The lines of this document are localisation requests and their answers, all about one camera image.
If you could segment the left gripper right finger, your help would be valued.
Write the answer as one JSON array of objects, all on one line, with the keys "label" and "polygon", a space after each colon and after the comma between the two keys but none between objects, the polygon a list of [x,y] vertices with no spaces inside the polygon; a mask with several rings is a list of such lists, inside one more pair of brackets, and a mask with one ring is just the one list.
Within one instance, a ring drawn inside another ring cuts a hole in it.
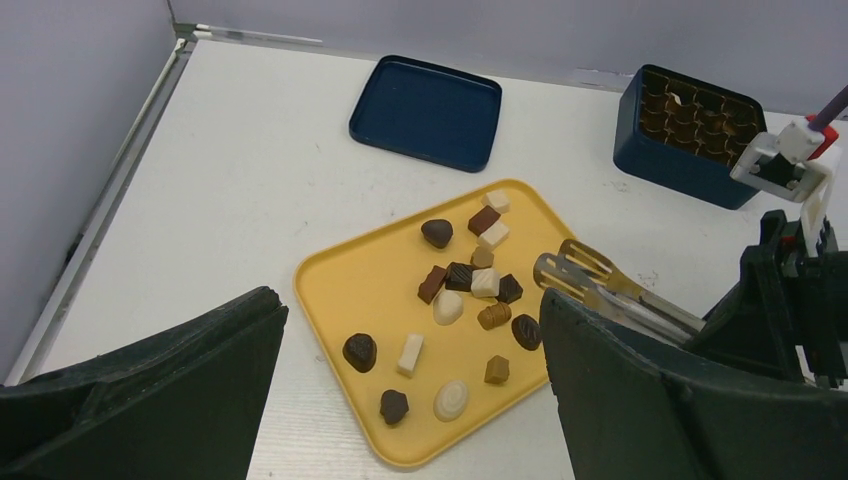
[{"label": "left gripper right finger", "polygon": [[843,479],[847,396],[739,371],[548,289],[542,346],[578,479]]}]

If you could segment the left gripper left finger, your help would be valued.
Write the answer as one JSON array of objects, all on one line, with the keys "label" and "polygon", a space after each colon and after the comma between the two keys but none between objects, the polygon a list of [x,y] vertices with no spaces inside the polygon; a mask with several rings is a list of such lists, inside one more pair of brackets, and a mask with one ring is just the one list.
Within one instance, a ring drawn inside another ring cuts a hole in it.
[{"label": "left gripper left finger", "polygon": [[255,288],[1,390],[5,479],[243,479],[289,310]]}]

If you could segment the metal serving tongs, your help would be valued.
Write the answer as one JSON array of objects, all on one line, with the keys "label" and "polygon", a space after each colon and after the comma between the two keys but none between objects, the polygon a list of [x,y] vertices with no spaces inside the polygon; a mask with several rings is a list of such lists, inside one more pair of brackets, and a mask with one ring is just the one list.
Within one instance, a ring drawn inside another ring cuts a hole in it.
[{"label": "metal serving tongs", "polygon": [[533,278],[542,288],[554,288],[610,320],[671,345],[683,345],[706,325],[576,239],[564,240],[556,254],[539,255]]}]

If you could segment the yellow plastic tray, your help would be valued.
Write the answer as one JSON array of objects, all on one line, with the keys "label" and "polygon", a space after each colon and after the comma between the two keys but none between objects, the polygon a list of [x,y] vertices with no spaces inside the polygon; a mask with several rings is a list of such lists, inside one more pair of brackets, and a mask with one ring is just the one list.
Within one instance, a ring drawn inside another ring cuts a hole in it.
[{"label": "yellow plastic tray", "polygon": [[313,254],[297,268],[294,292],[375,454],[399,468],[421,466],[548,381],[541,350],[511,328],[481,326],[491,305],[464,291],[418,295],[432,269],[466,263],[468,230],[484,197],[500,191],[509,233],[494,251],[500,276],[522,296],[514,315],[537,316],[536,258],[571,237],[530,185],[503,179]]}]

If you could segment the dark ribbed oval chocolate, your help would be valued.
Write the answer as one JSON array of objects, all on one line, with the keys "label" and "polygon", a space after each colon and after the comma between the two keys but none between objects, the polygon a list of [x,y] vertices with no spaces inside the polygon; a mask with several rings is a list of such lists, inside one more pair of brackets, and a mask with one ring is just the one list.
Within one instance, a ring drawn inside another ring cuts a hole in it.
[{"label": "dark ribbed oval chocolate", "polygon": [[525,350],[535,351],[542,343],[540,325],[528,314],[513,318],[511,331],[518,345]]}]

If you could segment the caramel barrel chocolate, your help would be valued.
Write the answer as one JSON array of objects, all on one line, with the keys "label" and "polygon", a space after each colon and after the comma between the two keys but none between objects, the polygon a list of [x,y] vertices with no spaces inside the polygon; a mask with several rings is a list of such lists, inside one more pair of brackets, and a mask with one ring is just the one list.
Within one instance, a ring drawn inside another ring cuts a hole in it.
[{"label": "caramel barrel chocolate", "polygon": [[484,330],[492,330],[509,322],[512,310],[507,303],[497,302],[483,308],[477,315],[477,320]]}]

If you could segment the white shell chocolate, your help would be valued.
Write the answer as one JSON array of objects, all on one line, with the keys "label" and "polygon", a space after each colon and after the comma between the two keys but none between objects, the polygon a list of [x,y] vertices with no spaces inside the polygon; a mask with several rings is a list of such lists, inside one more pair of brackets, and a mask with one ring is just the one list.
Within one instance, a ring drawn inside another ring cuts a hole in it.
[{"label": "white shell chocolate", "polygon": [[476,298],[497,297],[500,292],[500,274],[494,268],[474,270],[470,291]]}]

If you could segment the dark blue chocolate box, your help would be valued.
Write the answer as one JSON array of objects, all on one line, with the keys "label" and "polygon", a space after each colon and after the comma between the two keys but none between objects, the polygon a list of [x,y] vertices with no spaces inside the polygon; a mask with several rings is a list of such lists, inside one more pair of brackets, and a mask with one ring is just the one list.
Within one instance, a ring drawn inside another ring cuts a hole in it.
[{"label": "dark blue chocolate box", "polygon": [[737,210],[757,191],[732,179],[731,170],[766,130],[753,98],[646,64],[619,100],[613,162],[632,176]]}]

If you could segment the dark chocolate near edge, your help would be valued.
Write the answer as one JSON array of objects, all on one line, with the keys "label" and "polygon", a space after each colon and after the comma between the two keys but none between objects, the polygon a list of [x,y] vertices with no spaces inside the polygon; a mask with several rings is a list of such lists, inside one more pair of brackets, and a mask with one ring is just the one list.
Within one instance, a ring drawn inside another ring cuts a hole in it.
[{"label": "dark chocolate near edge", "polygon": [[380,399],[379,414],[387,426],[400,423],[409,411],[408,399],[405,393],[388,389]]}]

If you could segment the white teardrop chocolate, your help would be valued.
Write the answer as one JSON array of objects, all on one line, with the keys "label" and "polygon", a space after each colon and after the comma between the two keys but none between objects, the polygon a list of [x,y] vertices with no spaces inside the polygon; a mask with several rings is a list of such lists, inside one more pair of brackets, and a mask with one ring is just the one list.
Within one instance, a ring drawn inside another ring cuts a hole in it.
[{"label": "white teardrop chocolate", "polygon": [[463,297],[451,290],[440,292],[432,305],[434,321],[440,326],[453,324],[464,312]]}]

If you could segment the dark square ridged chocolate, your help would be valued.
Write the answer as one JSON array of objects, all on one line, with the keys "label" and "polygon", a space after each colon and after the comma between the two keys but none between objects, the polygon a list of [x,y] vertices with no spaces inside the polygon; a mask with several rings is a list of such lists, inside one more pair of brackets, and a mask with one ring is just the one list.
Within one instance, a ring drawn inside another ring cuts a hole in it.
[{"label": "dark square ridged chocolate", "polygon": [[451,262],[444,281],[446,290],[470,292],[475,267],[470,264]]}]

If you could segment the white bar chocolate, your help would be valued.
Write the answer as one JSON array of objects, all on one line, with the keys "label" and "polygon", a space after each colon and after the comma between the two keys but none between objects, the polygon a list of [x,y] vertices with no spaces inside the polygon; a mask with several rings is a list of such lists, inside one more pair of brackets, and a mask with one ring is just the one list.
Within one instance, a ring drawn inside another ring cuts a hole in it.
[{"label": "white bar chocolate", "polygon": [[407,378],[413,377],[423,344],[424,336],[422,334],[411,333],[407,335],[396,363],[396,371],[399,374]]}]

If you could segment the brown bar chocolate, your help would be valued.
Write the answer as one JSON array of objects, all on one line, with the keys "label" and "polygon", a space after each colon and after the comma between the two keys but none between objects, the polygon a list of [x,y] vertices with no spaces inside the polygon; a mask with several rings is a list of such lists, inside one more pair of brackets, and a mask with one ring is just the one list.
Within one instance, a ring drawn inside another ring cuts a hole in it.
[{"label": "brown bar chocolate", "polygon": [[418,286],[418,298],[425,304],[430,305],[440,292],[447,274],[448,270],[446,268],[434,265]]}]

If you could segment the dark round chocolate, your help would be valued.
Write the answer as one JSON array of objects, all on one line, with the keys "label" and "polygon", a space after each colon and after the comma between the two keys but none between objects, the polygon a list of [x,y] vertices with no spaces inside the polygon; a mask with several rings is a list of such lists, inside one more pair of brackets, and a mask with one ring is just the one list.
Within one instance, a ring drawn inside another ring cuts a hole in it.
[{"label": "dark round chocolate", "polygon": [[446,219],[431,219],[420,227],[424,240],[436,249],[445,249],[453,237],[453,226]]}]

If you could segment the dark blue box lid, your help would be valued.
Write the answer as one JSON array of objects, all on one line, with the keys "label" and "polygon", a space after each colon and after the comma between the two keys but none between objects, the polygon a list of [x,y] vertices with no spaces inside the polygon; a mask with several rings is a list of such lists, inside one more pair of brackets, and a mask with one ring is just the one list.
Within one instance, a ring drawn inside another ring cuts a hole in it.
[{"label": "dark blue box lid", "polygon": [[477,173],[489,162],[503,90],[494,80],[400,55],[382,57],[351,114],[351,138]]}]

